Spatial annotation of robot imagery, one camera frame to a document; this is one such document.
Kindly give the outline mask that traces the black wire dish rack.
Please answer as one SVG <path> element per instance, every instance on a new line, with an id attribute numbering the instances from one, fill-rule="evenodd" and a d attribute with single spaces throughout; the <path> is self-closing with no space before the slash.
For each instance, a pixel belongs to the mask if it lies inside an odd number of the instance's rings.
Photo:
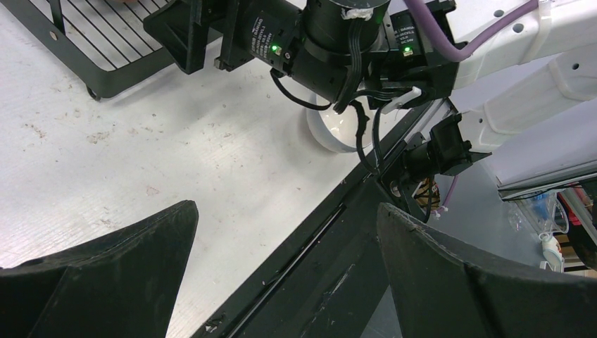
<path id="1" fill-rule="evenodd" d="M 167 1 L 2 1 L 1 5 L 99 101 L 172 65 L 143 20 Z"/>

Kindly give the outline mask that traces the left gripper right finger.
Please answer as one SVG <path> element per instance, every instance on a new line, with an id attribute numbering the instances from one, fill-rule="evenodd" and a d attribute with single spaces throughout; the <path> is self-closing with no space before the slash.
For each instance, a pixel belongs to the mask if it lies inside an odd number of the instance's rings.
<path id="1" fill-rule="evenodd" d="M 382 203 L 377 236 L 404 337 L 595 337 L 596 281 L 525 265 Z"/>

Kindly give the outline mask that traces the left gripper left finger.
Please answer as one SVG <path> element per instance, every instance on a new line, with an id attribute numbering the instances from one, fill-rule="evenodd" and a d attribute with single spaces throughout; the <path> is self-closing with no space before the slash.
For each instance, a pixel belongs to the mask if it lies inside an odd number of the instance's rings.
<path id="1" fill-rule="evenodd" d="M 199 212 L 178 202 L 83 244 L 1 270 L 2 337 L 164 337 Z"/>

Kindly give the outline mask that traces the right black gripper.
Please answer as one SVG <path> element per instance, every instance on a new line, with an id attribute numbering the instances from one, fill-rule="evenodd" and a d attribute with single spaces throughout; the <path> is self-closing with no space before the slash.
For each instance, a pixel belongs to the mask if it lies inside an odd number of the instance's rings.
<path id="1" fill-rule="evenodd" d="M 206 48 L 222 34 L 220 55 L 214 66 L 233 70 L 254 57 L 244 46 L 244 14 L 253 1 L 169 1 L 143 19 L 143 28 L 190 75 L 204 67 Z"/>

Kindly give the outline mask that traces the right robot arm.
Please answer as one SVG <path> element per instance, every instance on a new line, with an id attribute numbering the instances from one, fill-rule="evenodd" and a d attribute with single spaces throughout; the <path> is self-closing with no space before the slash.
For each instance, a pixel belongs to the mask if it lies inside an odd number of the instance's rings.
<path id="1" fill-rule="evenodd" d="M 373 174 L 398 181 L 454 176 L 526 129 L 596 98 L 595 1 L 171 1 L 144 30 L 187 74 L 202 69 L 210 31 L 222 35 L 218 69 L 258 59 L 276 85 L 289 77 L 324 100 L 312 111 L 356 113 L 356 152 L 372 131 Z M 500 70 L 550 57 L 479 108 L 435 125 L 429 141 L 385 165 L 379 120 L 449 97 Z"/>

